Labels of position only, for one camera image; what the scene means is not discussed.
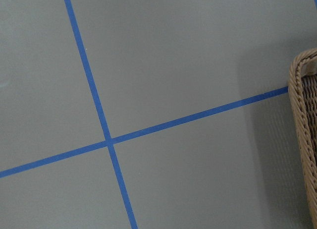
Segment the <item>brown wicker basket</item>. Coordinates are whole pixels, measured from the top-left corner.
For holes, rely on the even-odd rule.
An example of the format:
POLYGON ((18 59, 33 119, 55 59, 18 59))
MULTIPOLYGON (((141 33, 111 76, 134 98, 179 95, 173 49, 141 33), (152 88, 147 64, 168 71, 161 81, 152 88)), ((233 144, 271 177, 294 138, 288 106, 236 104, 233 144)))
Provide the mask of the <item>brown wicker basket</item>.
POLYGON ((289 68, 288 93, 313 227, 317 227, 317 49, 298 54, 289 68))

